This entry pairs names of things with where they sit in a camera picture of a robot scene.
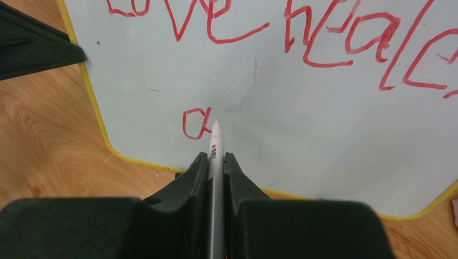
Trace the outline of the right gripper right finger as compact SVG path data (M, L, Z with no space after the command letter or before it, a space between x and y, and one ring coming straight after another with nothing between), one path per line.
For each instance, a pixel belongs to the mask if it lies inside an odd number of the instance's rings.
M393 258L371 207L337 200L276 200L224 158L228 258Z

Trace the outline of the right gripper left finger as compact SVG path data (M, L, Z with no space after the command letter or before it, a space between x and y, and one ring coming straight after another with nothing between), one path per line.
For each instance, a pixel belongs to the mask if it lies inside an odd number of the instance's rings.
M19 199L1 210L1 258L198 258L207 154L155 194Z

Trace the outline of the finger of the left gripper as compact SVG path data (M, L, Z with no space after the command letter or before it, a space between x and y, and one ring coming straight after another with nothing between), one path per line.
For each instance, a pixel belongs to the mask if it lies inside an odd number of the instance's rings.
M1 2L1 80L84 61L66 33Z

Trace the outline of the red white marker pen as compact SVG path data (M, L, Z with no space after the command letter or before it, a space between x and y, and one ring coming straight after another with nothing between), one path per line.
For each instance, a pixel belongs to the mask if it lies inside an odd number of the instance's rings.
M208 159L208 213L205 258L225 258L224 224L224 140L220 120L212 125Z

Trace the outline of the yellow framed whiteboard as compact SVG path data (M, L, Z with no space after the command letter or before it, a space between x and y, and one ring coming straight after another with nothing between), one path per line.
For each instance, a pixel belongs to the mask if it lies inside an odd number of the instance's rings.
M105 143L420 217L457 189L457 1L59 1Z

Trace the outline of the pink shorts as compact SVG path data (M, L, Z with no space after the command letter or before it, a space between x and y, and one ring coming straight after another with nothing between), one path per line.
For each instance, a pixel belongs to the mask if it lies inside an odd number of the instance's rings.
M453 214L454 214L454 223L458 228L458 199L452 200Z

